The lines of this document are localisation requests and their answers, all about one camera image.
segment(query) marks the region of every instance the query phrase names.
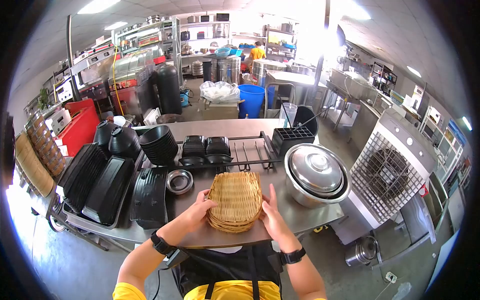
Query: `hand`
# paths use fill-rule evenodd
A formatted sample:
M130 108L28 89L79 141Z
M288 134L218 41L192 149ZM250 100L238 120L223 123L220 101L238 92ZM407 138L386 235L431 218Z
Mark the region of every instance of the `hand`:
M210 190L203 190L198 193L197 200L186 211L181 213L178 219L180 226L186 228L187 232L193 232L198 229L200 224L204 221L205 214L208 209L217 206L212 200L205 200Z
M270 197L262 195L262 213L260 219L263 221L268 234L278 242L283 253L294 252L301 249L301 244L295 235L290 231L281 214L278 212L275 188L270 184Z

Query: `yellow t-shirt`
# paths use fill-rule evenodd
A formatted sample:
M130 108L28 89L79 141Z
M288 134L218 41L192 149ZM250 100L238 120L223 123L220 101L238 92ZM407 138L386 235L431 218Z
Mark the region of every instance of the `yellow t-shirt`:
M252 59L253 60L259 60L265 55L265 51L260 48L253 48L252 51L250 52L252 54Z
M204 300L208 285L194 288L185 295L184 300ZM271 281L259 281L260 300L280 300L279 287ZM252 282L248 280L227 280L215 283L213 300L250 300L252 299ZM145 295L129 283L120 282L113 291L113 300L146 300Z

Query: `person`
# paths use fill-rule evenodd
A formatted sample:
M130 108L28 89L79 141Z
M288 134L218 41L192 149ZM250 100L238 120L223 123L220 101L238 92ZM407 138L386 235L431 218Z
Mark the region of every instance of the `person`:
M270 197L263 195L262 220L271 238L278 242L282 253L300 253L303 247L288 229L278 212L275 189L269 186ZM209 208L216 203L205 200L209 190L198 193L197 199L181 215L155 232L168 245L178 245L188 233L204 222ZM271 242L243 246L235 253L213 250L185 250L188 258L172 268L177 288L185 300L203 299L281 299L278 270L270 263ZM162 262L162 255L152 239L133 250L120 267L114 300L145 300L144 283L147 276ZM326 300L325 286L307 255L286 264L293 289L300 300Z
M265 55L265 50L260 48L262 44L260 42L255 42L255 48L253 48L250 52L250 58L252 60L259 60L259 59L264 59L267 56Z

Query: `black wristband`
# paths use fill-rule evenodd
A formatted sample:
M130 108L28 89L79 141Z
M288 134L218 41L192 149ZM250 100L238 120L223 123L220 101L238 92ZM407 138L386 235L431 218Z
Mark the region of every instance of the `black wristband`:
M167 255L172 252L172 250L176 249L176 247L170 246L163 238L158 237L158 235L156 235L156 230L152 233L150 239L152 240L153 247L160 254Z
M302 247L300 250L296 250L294 252L290 253L281 253L280 254L280 259L282 261L282 265L286 264L295 264L301 261L301 258L306 254L307 252L305 249Z

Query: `ceiling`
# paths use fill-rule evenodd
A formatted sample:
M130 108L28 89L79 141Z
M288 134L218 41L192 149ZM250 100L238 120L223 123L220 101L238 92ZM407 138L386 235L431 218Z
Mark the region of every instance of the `ceiling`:
M141 23L153 14L177 15L202 11L249 10L301 20L312 0L121 0L101 13L76 14L88 1L54 0L23 52L11 93L23 83L66 58L66 20L72 15L72 49L82 50L118 21ZM395 65L418 85L427 82L432 96L453 117L467 110L466 95L456 53L421 0L355 0L371 20L343 17L347 40ZM411 66L422 78L407 70Z

